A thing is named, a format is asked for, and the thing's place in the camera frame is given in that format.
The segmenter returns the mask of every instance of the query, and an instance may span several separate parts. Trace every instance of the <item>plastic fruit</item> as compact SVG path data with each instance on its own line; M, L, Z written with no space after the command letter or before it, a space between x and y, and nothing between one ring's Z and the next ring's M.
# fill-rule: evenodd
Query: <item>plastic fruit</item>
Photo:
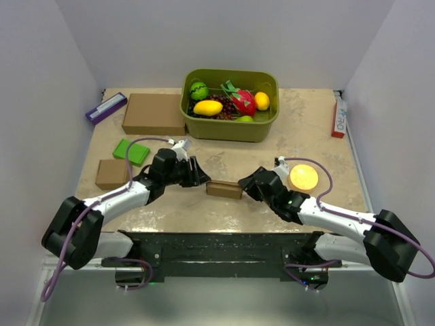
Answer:
M222 104L222 111L211 119L217 120L232 120L232 115L237 114L236 107L232 104L232 101L226 95L212 94L207 96L206 100L217 101Z
M299 164L290 171L288 180L293 190L309 194L319 182L319 176L311 166Z
M257 104L257 109L260 111L266 111L271 105L271 100L269 100L269 96L266 93L258 92L255 95L255 100Z
M209 95L209 88L203 82L198 81L190 86L190 97L196 101L203 100Z
M193 113L211 117L212 115L219 114L223 107L224 106L220 102L205 100L195 104Z
M254 119L252 119L252 117L249 117L248 115L244 115L243 117L237 118L235 121L253 122Z
M234 103L237 111L241 115L249 115L253 117L257 111L257 104L254 96L252 96L252 94L247 90L235 88L229 80L225 84L226 87L223 84L220 87Z

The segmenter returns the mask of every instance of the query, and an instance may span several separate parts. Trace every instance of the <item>black mounting bar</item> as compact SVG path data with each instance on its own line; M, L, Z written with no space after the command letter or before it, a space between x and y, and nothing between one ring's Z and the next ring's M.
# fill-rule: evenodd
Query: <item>black mounting bar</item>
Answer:
M166 277L278 278L287 281L293 279L285 273L285 264L325 262L311 246L312 233L124 233L135 243L128 258L149 262L154 270L153 282L164 282ZM103 266L137 264L104 259ZM298 268L292 269L292 272L314 287L324 286L328 282L327 272L303 272ZM118 285L137 285L142 279L141 271L116 272Z

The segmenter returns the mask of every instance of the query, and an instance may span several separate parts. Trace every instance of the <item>gray wall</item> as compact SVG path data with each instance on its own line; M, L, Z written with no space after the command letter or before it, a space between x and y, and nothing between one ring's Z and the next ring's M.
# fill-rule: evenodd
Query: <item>gray wall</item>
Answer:
M395 211L435 255L435 2L396 0L346 88L374 207ZM419 257L412 270L430 273ZM405 282L418 325L433 325L435 280Z
M180 87L202 67L344 88L394 0L57 0L103 87Z
M0 324L24 325L41 237L77 185L99 89L53 0L0 5Z

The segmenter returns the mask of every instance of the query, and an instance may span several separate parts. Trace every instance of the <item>marble countertop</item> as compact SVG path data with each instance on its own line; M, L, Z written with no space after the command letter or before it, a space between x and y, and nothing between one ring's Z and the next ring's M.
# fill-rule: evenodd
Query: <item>marble countertop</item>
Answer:
M103 100L122 92L180 94L179 88L108 88ZM280 113L267 138L261 143L192 140L190 155L195 155L201 168L215 180L237 181L254 172L260 165L272 168L275 156L304 157L321 162L334 179L334 189L324 197L329 204L354 211L366 211L351 150L346 138L330 136L334 111L334 93L320 89L280 89ZM121 127L123 107L95 127L84 163L76 196L81 199L99 196L104 191L95 185L99 160L112 158L120 139L136 139ZM172 137L179 140L185 137ZM151 149L145 164L152 161L164 143L144 143ZM296 162L289 162L290 168ZM319 184L312 196L328 187L328 178L314 166ZM109 222L103 231L130 232L312 232L311 226L286 223L264 203L243 194L241 200L208 196L205 186L182 189L167 187L164 195L138 209Z

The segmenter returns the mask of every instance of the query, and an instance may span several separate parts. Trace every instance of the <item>cardboard box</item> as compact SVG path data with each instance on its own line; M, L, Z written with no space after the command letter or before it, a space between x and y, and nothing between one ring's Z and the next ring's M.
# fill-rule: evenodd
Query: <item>cardboard box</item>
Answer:
M184 136L180 100L176 94L131 94L122 128L126 134Z
M114 190L128 182L125 160L101 160L95 184L102 190Z
M243 193L242 187L237 182L229 181L211 180L206 184L205 189L207 195L232 199L241 199Z

